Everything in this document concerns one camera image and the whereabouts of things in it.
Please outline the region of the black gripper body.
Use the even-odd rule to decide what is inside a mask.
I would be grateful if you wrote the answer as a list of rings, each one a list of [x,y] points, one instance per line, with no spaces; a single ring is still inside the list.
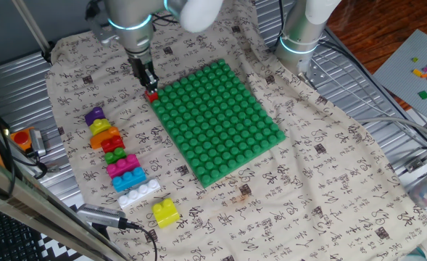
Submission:
[[[150,79],[150,75],[156,75],[151,54],[128,55],[128,61],[133,68],[134,76],[139,80],[141,85],[144,78]]]

